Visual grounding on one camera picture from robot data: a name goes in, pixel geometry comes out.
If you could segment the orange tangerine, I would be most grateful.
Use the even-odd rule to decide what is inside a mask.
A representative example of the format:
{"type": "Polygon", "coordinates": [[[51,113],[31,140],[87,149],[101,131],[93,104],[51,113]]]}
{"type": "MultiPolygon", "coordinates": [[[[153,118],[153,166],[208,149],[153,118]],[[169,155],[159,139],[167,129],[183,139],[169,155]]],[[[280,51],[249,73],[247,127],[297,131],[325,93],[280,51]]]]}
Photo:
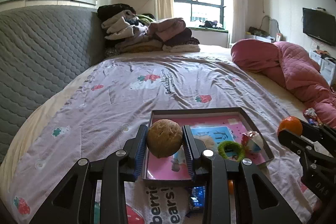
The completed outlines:
{"type": "Polygon", "coordinates": [[[234,194],[234,183],[233,180],[228,180],[228,191],[230,195],[234,194]]]}
{"type": "Polygon", "coordinates": [[[301,120],[294,116],[288,116],[283,119],[277,129],[277,134],[282,130],[288,130],[298,136],[301,136],[303,133],[303,125],[301,120]]]}

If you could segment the blue biscuit packet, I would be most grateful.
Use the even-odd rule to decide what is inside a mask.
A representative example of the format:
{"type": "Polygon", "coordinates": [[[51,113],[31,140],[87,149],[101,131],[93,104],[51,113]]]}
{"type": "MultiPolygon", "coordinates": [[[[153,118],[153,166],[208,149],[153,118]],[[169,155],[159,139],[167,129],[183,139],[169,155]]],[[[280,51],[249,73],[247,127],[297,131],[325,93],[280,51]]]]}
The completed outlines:
{"type": "Polygon", "coordinates": [[[205,186],[196,186],[190,189],[189,208],[192,213],[202,213],[205,207],[205,186]]]}

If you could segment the white blue snack ball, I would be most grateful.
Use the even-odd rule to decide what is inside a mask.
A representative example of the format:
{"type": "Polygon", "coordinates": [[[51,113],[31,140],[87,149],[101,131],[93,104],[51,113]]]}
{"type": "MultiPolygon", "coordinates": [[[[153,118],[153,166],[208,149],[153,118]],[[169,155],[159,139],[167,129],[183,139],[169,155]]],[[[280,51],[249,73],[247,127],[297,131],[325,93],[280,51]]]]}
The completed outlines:
{"type": "Polygon", "coordinates": [[[252,154],[260,153],[264,149],[264,142],[257,131],[248,131],[242,134],[241,145],[252,154]]]}

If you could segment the beige mesh drawstring pouch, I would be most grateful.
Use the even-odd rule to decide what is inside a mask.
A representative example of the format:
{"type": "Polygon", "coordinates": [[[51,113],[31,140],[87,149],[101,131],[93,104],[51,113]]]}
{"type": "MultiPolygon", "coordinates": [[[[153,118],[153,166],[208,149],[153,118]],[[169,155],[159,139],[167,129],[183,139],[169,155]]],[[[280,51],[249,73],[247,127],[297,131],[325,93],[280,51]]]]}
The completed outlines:
{"type": "Polygon", "coordinates": [[[209,135],[194,135],[195,142],[199,147],[200,153],[208,149],[213,151],[215,154],[218,154],[218,143],[209,135]]]}

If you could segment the brown walnut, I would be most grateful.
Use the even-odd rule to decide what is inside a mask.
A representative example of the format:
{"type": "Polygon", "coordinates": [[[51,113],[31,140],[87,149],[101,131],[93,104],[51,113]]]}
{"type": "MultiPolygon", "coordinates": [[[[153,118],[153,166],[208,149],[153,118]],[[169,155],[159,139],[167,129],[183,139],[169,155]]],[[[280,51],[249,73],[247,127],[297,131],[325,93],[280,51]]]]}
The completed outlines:
{"type": "Polygon", "coordinates": [[[154,122],[147,132],[148,150],[156,158],[174,155],[182,145],[183,132],[179,124],[169,119],[154,122]]]}

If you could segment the small colourful toy figures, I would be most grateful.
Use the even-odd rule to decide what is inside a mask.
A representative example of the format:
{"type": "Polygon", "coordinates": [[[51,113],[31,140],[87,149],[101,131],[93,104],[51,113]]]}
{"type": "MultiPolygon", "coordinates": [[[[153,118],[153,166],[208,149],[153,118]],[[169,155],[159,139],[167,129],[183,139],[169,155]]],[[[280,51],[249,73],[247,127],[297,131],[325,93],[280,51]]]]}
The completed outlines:
{"type": "Polygon", "coordinates": [[[303,116],[305,117],[308,124],[312,126],[321,126],[322,122],[315,112],[314,108],[310,107],[303,112],[303,116]]]}

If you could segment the white storage cabinet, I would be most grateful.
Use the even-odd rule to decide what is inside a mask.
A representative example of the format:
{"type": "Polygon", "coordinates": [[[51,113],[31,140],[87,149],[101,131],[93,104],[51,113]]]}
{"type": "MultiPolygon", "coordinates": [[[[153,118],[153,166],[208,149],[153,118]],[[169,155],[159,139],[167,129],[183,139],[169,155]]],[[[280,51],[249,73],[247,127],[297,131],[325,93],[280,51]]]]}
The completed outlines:
{"type": "Polygon", "coordinates": [[[322,58],[321,55],[315,51],[310,51],[309,56],[318,63],[320,66],[320,73],[329,86],[335,84],[335,58],[330,56],[322,58]]]}

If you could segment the pink quilted blanket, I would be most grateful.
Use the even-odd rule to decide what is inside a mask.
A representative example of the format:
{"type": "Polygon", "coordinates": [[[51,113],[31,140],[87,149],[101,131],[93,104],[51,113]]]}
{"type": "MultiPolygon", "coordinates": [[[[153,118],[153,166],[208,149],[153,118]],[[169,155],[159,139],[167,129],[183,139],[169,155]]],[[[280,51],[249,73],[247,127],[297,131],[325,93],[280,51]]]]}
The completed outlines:
{"type": "Polygon", "coordinates": [[[232,46],[231,56],[241,69],[270,78],[307,108],[313,108],[322,123],[335,128],[335,92],[303,47],[242,39],[232,46]]]}

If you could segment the strawberry print bed sheet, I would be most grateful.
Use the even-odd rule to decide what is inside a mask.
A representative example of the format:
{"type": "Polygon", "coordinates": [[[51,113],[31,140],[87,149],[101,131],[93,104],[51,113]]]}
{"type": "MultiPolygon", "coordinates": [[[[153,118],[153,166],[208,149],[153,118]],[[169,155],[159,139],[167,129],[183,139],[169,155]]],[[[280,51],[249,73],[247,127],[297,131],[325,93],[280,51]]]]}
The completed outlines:
{"type": "Polygon", "coordinates": [[[100,160],[122,148],[153,110],[223,107],[240,107],[253,120],[274,154],[266,175],[299,219],[308,221],[317,198],[300,181],[298,156],[277,138],[288,110],[233,62],[198,53],[103,61],[23,154],[5,206],[18,223],[29,223],[78,159],[100,160]]]}

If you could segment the white right curtain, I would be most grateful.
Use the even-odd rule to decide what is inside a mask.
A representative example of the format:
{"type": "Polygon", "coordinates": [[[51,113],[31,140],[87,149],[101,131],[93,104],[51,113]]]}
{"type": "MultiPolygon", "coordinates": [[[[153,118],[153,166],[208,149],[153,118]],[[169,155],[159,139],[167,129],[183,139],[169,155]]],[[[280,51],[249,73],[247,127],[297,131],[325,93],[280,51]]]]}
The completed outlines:
{"type": "Polygon", "coordinates": [[[245,38],[248,0],[232,0],[230,44],[245,38]]]}

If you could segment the clothes on window sill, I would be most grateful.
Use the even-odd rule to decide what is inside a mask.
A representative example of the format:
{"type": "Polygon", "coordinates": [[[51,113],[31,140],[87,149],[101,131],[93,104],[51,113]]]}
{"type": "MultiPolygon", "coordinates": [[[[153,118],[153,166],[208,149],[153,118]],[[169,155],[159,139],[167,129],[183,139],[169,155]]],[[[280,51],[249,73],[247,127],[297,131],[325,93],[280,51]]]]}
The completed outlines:
{"type": "Polygon", "coordinates": [[[199,25],[199,27],[200,28],[212,28],[216,30],[225,30],[222,24],[219,23],[217,20],[214,20],[214,21],[206,20],[203,24],[199,25]]]}

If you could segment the grey quilted headboard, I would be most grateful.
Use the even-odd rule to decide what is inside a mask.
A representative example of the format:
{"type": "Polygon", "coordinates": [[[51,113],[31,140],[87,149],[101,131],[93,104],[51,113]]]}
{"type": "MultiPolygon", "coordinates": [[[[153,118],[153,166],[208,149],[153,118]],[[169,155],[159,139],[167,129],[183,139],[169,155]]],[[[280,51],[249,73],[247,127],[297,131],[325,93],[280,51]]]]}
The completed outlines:
{"type": "Polygon", "coordinates": [[[1,12],[1,159],[39,106],[103,58],[95,9],[46,5],[1,12]]]}

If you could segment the pile of folded clothes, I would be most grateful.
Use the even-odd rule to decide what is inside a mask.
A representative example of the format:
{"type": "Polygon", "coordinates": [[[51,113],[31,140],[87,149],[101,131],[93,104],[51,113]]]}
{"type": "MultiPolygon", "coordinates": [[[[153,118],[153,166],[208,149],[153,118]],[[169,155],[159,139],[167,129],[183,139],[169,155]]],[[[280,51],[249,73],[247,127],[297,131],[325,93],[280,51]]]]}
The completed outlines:
{"type": "Polygon", "coordinates": [[[123,53],[164,51],[199,52],[199,40],[182,18],[155,20],[151,14],[137,14],[129,5],[100,6],[97,16],[105,32],[106,57],[123,53]]]}

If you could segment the black wall television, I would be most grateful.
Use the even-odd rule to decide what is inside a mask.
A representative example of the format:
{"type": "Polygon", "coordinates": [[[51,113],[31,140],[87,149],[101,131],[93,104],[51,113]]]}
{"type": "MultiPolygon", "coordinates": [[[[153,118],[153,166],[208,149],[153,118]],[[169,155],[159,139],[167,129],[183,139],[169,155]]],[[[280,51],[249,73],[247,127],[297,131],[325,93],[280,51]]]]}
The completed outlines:
{"type": "Polygon", "coordinates": [[[335,16],[324,11],[302,9],[303,33],[329,46],[335,46],[335,16]]]}

